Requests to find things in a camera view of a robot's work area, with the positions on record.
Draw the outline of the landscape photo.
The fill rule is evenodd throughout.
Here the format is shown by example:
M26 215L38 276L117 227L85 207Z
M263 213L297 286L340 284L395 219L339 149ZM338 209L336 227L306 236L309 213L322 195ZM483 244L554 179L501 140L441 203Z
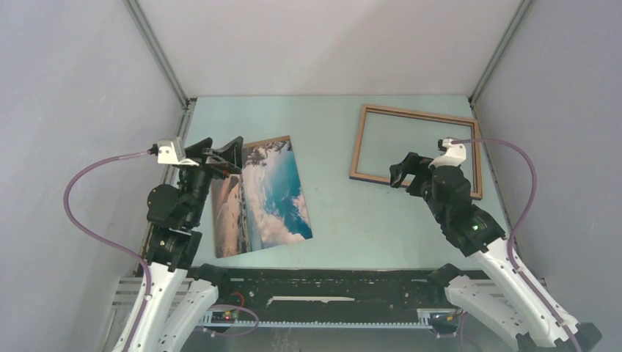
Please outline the landscape photo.
M289 136L248 143L239 175L211 185L217 258L270 249L313 237Z

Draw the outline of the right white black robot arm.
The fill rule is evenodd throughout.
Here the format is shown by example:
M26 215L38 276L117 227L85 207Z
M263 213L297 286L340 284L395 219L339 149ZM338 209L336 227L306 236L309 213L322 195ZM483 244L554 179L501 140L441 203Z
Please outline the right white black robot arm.
M459 166L434 166L409 153L389 168L390 185L413 175L407 192L422 198L447 241L472 260L503 294L507 303L483 292L452 264L429 275L428 300L451 303L478 319L514 351L591 351L602 338L593 323L580 323L564 310L522 265L508 254L508 238L494 218L474 205L471 184Z

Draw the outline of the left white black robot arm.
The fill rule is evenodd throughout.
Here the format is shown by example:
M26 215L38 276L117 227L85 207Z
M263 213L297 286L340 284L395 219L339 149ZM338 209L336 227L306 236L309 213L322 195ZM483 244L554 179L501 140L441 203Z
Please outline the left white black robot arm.
M187 277L202 234L195 229L214 179L240 175L244 139L238 136L214 149L211 138L184 147L180 138L157 142L160 164L179 170L176 186L160 184L147 197L150 242L138 296L114 351L180 351L211 305L230 300L232 286L224 271L204 265L205 276L189 285L183 301L171 308Z

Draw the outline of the wooden picture frame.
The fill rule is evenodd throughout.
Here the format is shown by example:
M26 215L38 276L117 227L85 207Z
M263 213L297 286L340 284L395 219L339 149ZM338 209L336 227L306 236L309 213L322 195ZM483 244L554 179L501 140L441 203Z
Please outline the wooden picture frame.
M389 184L389 165L408 152L435 158L440 139L476 139L479 122L424 111L364 105L357 128L349 177Z

